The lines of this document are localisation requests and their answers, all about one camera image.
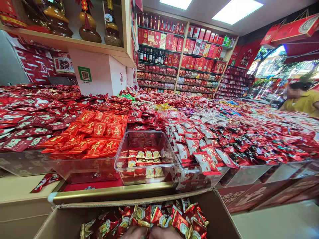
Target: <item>shelf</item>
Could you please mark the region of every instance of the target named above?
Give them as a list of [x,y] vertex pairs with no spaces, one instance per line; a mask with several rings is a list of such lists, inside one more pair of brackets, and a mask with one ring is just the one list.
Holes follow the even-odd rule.
[[175,66],[165,66],[165,65],[156,64],[156,63],[150,63],[150,62],[146,62],[146,61],[141,61],[141,62],[139,62],[139,64],[158,65],[158,66],[163,66],[163,67],[176,68],[176,69],[178,69],[178,67],[175,67]]
[[200,71],[200,70],[194,70],[194,69],[187,69],[187,68],[181,68],[181,70],[190,70],[190,71],[196,71],[196,72],[205,73],[205,74],[222,75],[219,73],[214,73],[214,72],[209,72],[209,71]]
[[152,74],[158,74],[158,75],[164,75],[164,76],[173,76],[173,77],[177,77],[177,76],[174,76],[174,75],[168,75],[168,74],[156,73],[156,72],[151,72],[151,71],[144,71],[144,70],[137,70],[137,71],[146,72],[146,73],[152,73]]
[[124,47],[117,47],[96,42],[84,41],[80,39],[57,36],[53,34],[31,31],[27,29],[8,27],[4,26],[1,23],[0,29],[8,33],[24,37],[28,40],[32,40],[56,48],[58,50],[61,50],[62,52],[68,52],[69,48],[76,48],[79,50],[107,54],[111,55],[127,67],[136,67],[133,59],[129,57],[129,54]]
[[160,82],[160,83],[168,83],[168,84],[175,84],[175,82],[166,82],[166,81],[160,81],[160,80],[150,80],[150,81],[157,81],[157,82]]
[[[193,56],[193,57],[196,57],[196,58],[202,58],[203,57],[203,56],[200,56],[200,55],[194,55],[194,54],[188,54],[188,53],[184,53],[184,55]],[[224,60],[217,60],[217,59],[209,58],[209,57],[204,57],[204,58],[208,59],[208,60],[227,62],[227,61],[224,61]]]
[[183,35],[180,35],[180,34],[175,34],[175,33],[170,33],[170,32],[165,32],[165,31],[160,31],[160,30],[155,30],[155,29],[152,29],[152,28],[147,28],[147,27],[142,27],[142,26],[138,26],[138,28],[141,28],[141,29],[147,29],[147,30],[151,30],[151,31],[156,31],[156,32],[160,32],[160,33],[166,33],[166,34],[173,34],[177,37],[180,37],[180,38],[185,38],[185,36]]
[[217,44],[217,43],[212,43],[212,42],[204,41],[204,40],[202,40],[202,41],[203,41],[203,42],[206,42],[206,43],[209,43],[209,44],[213,44],[213,45],[217,45],[217,46],[222,46],[222,47],[227,48],[227,49],[233,49],[233,47],[231,47],[231,46],[220,45],[220,44]]
[[152,48],[152,49],[156,49],[156,50],[159,50],[159,51],[168,51],[168,52],[172,52],[172,53],[178,53],[178,54],[182,54],[181,52],[179,51],[172,51],[172,50],[166,50],[166,49],[162,49],[162,48],[158,48],[158,47],[153,47],[153,46],[148,46],[148,45],[143,45],[143,44],[139,44],[139,47],[145,47],[145,48]]

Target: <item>cardboard box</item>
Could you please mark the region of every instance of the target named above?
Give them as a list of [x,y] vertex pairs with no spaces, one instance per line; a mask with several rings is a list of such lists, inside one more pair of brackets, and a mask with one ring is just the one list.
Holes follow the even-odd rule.
[[154,46],[154,31],[149,30],[147,45]]
[[199,32],[200,32],[200,27],[195,27],[193,38],[197,39],[199,36]]
[[188,54],[193,54],[194,46],[195,46],[195,41],[191,40],[189,44],[188,52],[187,52]]
[[211,33],[211,35],[209,37],[209,42],[213,43],[214,42],[214,38],[215,38],[215,33]]
[[171,33],[167,33],[166,46],[165,46],[166,50],[172,50],[173,41],[174,41],[174,35]]
[[210,38],[211,33],[212,33],[211,30],[206,30],[206,32],[205,32],[205,37],[204,37],[204,41],[209,41],[209,38]]
[[208,58],[213,58],[215,47],[216,47],[216,45],[214,45],[214,44],[210,45],[210,49],[209,49],[209,52],[208,52],[208,55],[207,55]]
[[203,56],[205,47],[206,47],[206,42],[202,42],[202,43],[200,44],[200,47],[199,47],[199,53],[198,53],[198,55]]
[[294,179],[293,181],[295,181],[295,183],[292,184],[290,187],[261,203],[255,209],[262,209],[284,204],[286,201],[292,199],[296,195],[319,184],[319,176],[306,177],[300,180]]
[[204,39],[205,31],[206,31],[206,29],[204,29],[204,28],[200,29],[198,39],[200,39],[200,40]]
[[173,37],[172,51],[176,51],[176,49],[177,49],[177,42],[178,42],[178,38],[177,38],[177,37]]
[[202,40],[196,40],[195,42],[195,46],[194,46],[194,49],[193,49],[193,55],[198,55],[199,54],[199,50],[200,50],[200,46],[202,44]]
[[188,32],[187,32],[187,37],[191,37],[191,38],[193,37],[194,27],[195,26],[189,26]]
[[187,39],[184,47],[184,53],[188,53],[189,45],[190,45],[191,39]]
[[161,36],[160,32],[155,32],[155,34],[154,34],[154,47],[157,47],[157,48],[160,47],[160,36]]
[[147,42],[149,40],[149,31],[146,29],[143,29],[143,40],[142,40],[142,44],[143,45],[147,45]]
[[161,49],[165,49],[165,46],[166,46],[166,34],[163,34],[163,33],[161,33],[161,35],[160,35],[160,42],[159,42],[160,44],[160,48]]
[[172,66],[179,67],[180,54],[174,53]]
[[179,39],[178,39],[178,43],[177,43],[177,49],[176,49],[176,51],[182,52],[183,43],[184,43],[184,39],[183,39],[183,38],[179,38]]
[[204,53],[203,53],[203,57],[207,57],[208,56],[210,46],[211,46],[211,44],[206,43],[205,50],[204,50]]
[[207,225],[208,239],[241,239],[241,236],[239,235],[216,189],[213,189],[212,191],[198,190],[190,193],[180,193],[145,199],[88,203],[84,202],[59,205],[48,216],[34,238],[79,238],[81,224],[87,223],[97,218],[101,211],[106,207],[141,205],[146,203],[175,200],[179,198],[189,198],[191,203],[198,202],[203,214],[207,220],[211,222]]
[[137,39],[138,39],[139,44],[143,43],[143,29],[142,28],[137,29]]
[[186,67],[186,63],[187,63],[188,57],[190,57],[190,56],[183,56],[182,64],[180,66],[181,68],[185,68]]
[[227,206],[229,213],[249,211],[263,202],[268,197],[275,195],[279,190],[285,189],[291,180],[278,181],[268,184],[257,183],[249,188],[245,193]]

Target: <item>wine bottle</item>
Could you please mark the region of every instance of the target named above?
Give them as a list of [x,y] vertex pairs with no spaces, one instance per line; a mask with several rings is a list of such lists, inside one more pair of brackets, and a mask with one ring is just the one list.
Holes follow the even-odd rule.
[[157,51],[155,53],[155,63],[157,64],[159,62],[159,52]]
[[168,20],[166,19],[166,25],[165,25],[165,29],[164,29],[165,32],[168,32]]
[[172,28],[173,28],[173,22],[170,22],[170,28],[169,28],[168,32],[172,33],[173,32]]
[[149,55],[149,62],[152,62],[152,49],[150,50],[150,55]]
[[163,23],[163,19],[162,19],[162,24],[160,25],[160,30],[164,31],[164,23]]
[[164,55],[163,55],[162,59],[160,60],[160,64],[163,65],[165,60],[166,60],[166,55],[164,52]]
[[144,48],[144,52],[143,52],[143,61],[146,61],[146,48]]
[[160,64],[160,60],[161,60],[161,52],[159,51],[159,58],[158,58],[158,63]]
[[146,15],[144,17],[144,27],[148,28],[148,26],[149,26],[149,18],[148,18],[147,13],[146,13]]

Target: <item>red packaging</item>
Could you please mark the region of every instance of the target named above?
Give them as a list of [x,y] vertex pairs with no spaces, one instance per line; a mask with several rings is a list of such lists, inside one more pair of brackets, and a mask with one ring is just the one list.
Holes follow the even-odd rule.
[[138,38],[139,44],[142,44],[143,43],[143,29],[142,28],[137,29],[137,38]]
[[206,30],[204,41],[209,41],[211,33],[212,33],[211,30]]
[[194,50],[194,47],[195,47],[195,42],[194,40],[191,40],[190,41],[190,44],[189,44],[189,48],[188,48],[188,54],[193,54],[193,50]]
[[143,29],[143,39],[142,39],[142,44],[147,45],[147,42],[149,40],[149,31],[146,29]]
[[160,46],[160,35],[161,35],[161,33],[160,32],[155,32],[154,33],[154,47],[157,47],[157,48],[159,48]]
[[209,37],[209,42],[213,43],[214,42],[214,38],[215,38],[215,33],[211,33],[211,35]]
[[182,52],[183,43],[184,43],[184,39],[183,39],[183,38],[179,38],[179,39],[178,39],[178,42],[177,42],[177,49],[176,49],[176,51]]
[[200,29],[200,33],[199,33],[199,36],[198,36],[199,40],[203,40],[204,39],[205,31],[206,31],[206,29],[204,29],[204,28]]
[[205,42],[202,42],[202,43],[200,44],[200,47],[199,47],[199,54],[198,54],[198,55],[203,56],[205,47],[206,47],[206,43],[205,43]]
[[218,34],[215,34],[215,37],[214,37],[213,43],[217,44],[217,42],[218,42],[218,38],[219,38],[219,35],[218,35]]
[[172,66],[179,67],[180,54],[174,53]]
[[174,41],[174,35],[171,33],[168,33],[166,36],[166,46],[165,46],[166,50],[172,50],[173,41]]

